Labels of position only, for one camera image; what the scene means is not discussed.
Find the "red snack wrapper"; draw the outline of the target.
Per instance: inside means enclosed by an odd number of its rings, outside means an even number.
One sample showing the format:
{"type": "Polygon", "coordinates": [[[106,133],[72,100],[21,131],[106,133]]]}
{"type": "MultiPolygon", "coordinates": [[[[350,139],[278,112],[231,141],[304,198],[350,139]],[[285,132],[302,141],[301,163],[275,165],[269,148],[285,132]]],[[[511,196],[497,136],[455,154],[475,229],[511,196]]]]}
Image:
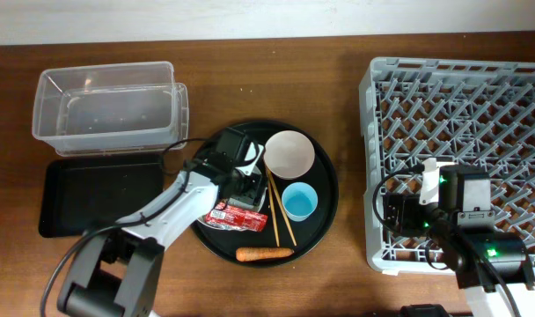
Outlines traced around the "red snack wrapper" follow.
{"type": "Polygon", "coordinates": [[[268,216],[226,203],[219,203],[205,216],[205,223],[229,231],[261,232],[268,216]]]}

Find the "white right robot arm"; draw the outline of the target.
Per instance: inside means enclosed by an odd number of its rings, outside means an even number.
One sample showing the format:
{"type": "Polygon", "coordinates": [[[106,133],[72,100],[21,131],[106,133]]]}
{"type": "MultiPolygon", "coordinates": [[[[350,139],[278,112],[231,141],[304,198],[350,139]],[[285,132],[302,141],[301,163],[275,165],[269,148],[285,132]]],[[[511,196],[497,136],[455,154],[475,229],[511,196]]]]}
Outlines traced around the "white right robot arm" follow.
{"type": "Polygon", "coordinates": [[[430,171],[423,164],[402,172],[421,174],[431,189],[418,195],[373,193],[371,201],[383,204],[372,209],[382,228],[438,246],[473,315],[535,316],[531,260],[517,234],[495,229],[488,173],[462,165],[430,171]]]}

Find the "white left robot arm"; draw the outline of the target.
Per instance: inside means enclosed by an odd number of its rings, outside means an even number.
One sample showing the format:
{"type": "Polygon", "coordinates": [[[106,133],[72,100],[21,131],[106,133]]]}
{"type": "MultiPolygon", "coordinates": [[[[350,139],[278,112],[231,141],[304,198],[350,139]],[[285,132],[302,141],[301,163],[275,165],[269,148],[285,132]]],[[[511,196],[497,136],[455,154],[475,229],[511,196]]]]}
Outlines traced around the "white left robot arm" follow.
{"type": "Polygon", "coordinates": [[[213,150],[195,158],[175,182],[140,210],[86,232],[65,254],[70,269],[56,305],[68,316],[153,316],[158,280],[168,247],[220,202],[252,190],[261,201],[256,165],[262,148],[243,158],[213,150]]]}

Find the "light blue cup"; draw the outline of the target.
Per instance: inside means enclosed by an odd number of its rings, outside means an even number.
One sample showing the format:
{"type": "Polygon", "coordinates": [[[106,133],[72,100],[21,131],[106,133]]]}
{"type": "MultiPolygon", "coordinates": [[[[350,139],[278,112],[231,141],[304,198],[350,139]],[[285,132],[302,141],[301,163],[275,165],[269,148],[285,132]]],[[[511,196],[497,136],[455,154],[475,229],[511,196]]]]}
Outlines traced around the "light blue cup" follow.
{"type": "Polygon", "coordinates": [[[304,182],[288,185],[282,194],[282,205],[288,218],[294,222],[306,220],[318,207],[316,190],[304,182]]]}

